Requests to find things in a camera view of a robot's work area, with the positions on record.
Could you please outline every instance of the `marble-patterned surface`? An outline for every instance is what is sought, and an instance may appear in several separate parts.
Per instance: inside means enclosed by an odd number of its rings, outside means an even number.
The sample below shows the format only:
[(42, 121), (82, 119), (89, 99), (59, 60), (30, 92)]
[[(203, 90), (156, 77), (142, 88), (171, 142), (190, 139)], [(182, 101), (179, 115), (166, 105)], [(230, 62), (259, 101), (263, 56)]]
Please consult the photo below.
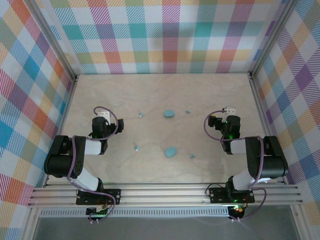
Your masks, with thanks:
[[(63, 134), (87, 136), (95, 106), (124, 119), (124, 131), (108, 140), (106, 153), (85, 158), (88, 171), (104, 182), (225, 182), (241, 172), (246, 156), (227, 155), (203, 129), (205, 117), (225, 106), (236, 107), (241, 136), (263, 135), (244, 73), (81, 75)], [(166, 109), (175, 116), (164, 118)], [(213, 128), (209, 132), (221, 137)], [(176, 156), (166, 158), (168, 147), (177, 148)]]

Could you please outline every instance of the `gray floor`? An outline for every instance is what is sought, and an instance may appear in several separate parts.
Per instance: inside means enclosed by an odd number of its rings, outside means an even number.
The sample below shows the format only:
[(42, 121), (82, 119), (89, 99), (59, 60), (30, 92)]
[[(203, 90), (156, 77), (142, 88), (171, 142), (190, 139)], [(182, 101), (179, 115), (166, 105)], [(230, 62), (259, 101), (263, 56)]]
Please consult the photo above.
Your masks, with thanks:
[(299, 240), (289, 206), (264, 206), (243, 224), (226, 217), (109, 218), (91, 225), (86, 218), (41, 218), (35, 240)]

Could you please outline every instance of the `plaid wallpaper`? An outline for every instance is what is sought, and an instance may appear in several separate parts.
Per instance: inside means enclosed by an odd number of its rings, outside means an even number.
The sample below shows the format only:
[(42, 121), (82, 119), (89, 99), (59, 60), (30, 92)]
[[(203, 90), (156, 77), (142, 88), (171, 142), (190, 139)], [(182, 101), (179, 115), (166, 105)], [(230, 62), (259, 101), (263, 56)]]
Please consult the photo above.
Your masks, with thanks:
[(37, 2), (75, 72), (147, 74), (247, 72), (285, 0)]
[(320, 239), (320, 0), (298, 2), (256, 83)]
[(70, 88), (23, 0), (1, 0), (0, 240), (18, 238)]

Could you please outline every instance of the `small blue piece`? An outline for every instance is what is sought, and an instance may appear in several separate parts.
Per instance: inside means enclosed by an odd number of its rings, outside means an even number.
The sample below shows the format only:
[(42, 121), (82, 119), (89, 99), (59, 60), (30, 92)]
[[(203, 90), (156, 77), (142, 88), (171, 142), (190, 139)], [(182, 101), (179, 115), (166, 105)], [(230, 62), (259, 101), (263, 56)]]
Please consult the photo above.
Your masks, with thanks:
[(174, 146), (169, 147), (164, 151), (164, 154), (167, 158), (172, 158), (174, 155), (177, 154), (177, 148)]
[(175, 116), (175, 111), (169, 109), (169, 110), (165, 110), (163, 112), (163, 116), (166, 118), (166, 119), (170, 119), (170, 118), (173, 118)]

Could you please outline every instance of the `blue oval block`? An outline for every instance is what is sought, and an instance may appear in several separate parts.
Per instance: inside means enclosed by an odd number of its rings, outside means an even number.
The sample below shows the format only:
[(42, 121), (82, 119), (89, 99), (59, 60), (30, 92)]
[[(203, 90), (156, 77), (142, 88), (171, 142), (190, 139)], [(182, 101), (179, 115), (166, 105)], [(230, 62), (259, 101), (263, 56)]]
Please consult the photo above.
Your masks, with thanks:
[(177, 148), (174, 146), (169, 147), (164, 151), (164, 154), (167, 158), (172, 158), (174, 155), (177, 154)]
[(173, 118), (174, 115), (175, 115), (175, 111), (170, 110), (170, 109), (169, 109), (169, 110), (165, 110), (165, 111), (163, 112), (163, 116), (164, 116), (166, 119)]

